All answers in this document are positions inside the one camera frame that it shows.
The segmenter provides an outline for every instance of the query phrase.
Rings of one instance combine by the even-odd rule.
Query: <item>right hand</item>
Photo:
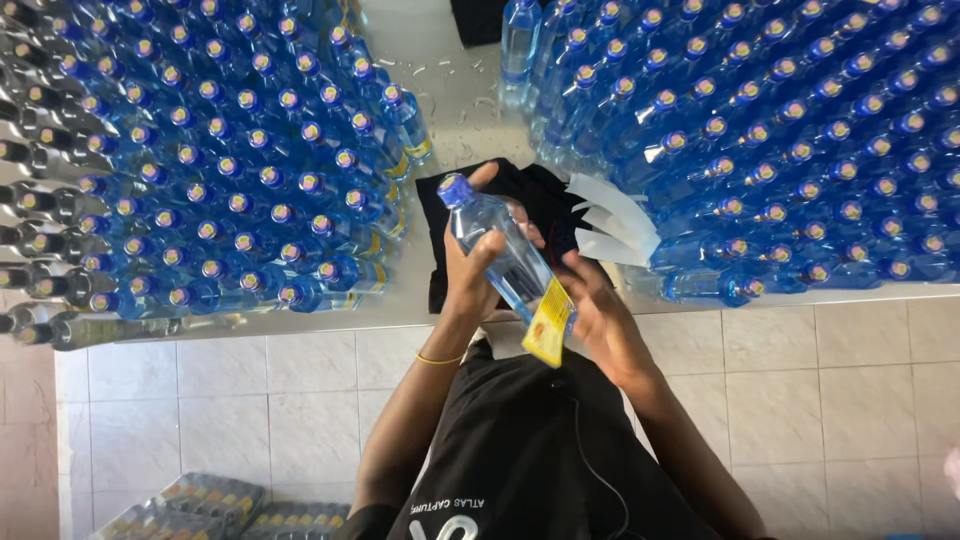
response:
[[[624,390],[643,391],[661,382],[663,375],[634,317],[596,263],[571,250],[564,254],[564,264],[575,273],[557,276],[577,307],[573,335],[584,342],[601,371]]]

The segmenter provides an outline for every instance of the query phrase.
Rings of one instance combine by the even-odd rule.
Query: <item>white tile floor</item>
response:
[[[641,315],[656,361],[780,538],[960,538],[960,299]],[[183,471],[348,502],[429,328],[107,345],[57,357],[60,512],[81,537]],[[521,330],[493,327],[498,356]],[[642,431],[638,434],[644,439]]]

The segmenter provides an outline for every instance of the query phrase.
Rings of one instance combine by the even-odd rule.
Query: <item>black t-shirt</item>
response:
[[[402,508],[360,508],[338,540],[715,539],[637,441],[616,387],[564,351],[461,366],[429,466]]]

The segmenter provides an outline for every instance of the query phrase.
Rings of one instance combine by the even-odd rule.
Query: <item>gold bracelet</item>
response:
[[[459,356],[457,356],[456,358],[453,358],[453,359],[451,359],[451,360],[444,360],[444,361],[428,360],[428,359],[426,359],[426,358],[424,358],[423,356],[420,355],[420,351],[417,351],[417,360],[426,362],[426,363],[428,363],[428,364],[438,365],[438,366],[439,366],[439,365],[444,365],[444,364],[452,364],[453,362],[459,362],[459,361],[461,361],[461,360],[463,360],[463,359],[464,359],[464,356],[463,356],[463,355],[459,355]]]

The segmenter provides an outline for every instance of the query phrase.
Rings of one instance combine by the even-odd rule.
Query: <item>table surface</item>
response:
[[[304,331],[429,325],[430,273],[436,268],[426,220],[413,179],[493,158],[518,167],[534,161],[526,127],[515,113],[497,107],[498,44],[465,49],[457,35],[449,0],[364,0],[363,20],[373,60],[391,79],[417,95],[434,143],[434,158],[418,168],[401,188],[409,230],[402,255],[391,261],[391,283],[382,295],[369,296],[355,311],[300,314],[283,310],[195,318],[180,338],[260,335]],[[633,313],[697,309],[666,303],[645,294],[644,280],[627,284],[623,268],[605,264]],[[819,304],[960,295],[960,285],[893,283],[879,289],[818,290],[800,295],[766,295],[752,307]]]

